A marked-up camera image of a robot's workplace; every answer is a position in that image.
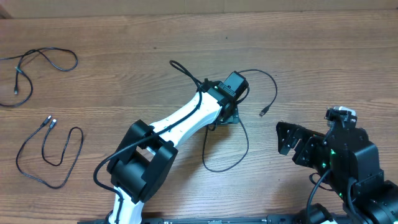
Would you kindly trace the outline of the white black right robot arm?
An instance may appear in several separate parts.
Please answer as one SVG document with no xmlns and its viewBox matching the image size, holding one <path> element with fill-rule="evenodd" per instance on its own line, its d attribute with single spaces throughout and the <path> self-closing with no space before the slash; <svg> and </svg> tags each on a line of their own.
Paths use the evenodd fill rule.
<svg viewBox="0 0 398 224">
<path fill-rule="evenodd" d="M 385 180 L 377 146 L 355 123 L 331 122 L 322 134 L 297 124 L 276 125 L 278 152 L 315 169 L 343 200 L 354 223 L 397 223 L 397 185 Z"/>
</svg>

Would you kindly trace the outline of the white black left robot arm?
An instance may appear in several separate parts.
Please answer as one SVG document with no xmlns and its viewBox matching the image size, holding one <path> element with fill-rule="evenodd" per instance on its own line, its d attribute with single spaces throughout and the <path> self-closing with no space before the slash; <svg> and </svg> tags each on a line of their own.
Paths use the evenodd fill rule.
<svg viewBox="0 0 398 224">
<path fill-rule="evenodd" d="M 248 88 L 238 72 L 223 82 L 205 80 L 195 96 L 167 118 L 133 123 L 106 168 L 116 196 L 105 222 L 140 223 L 143 206 L 164 183 L 179 145 L 209 124 L 238 123 L 238 99 Z"/>
</svg>

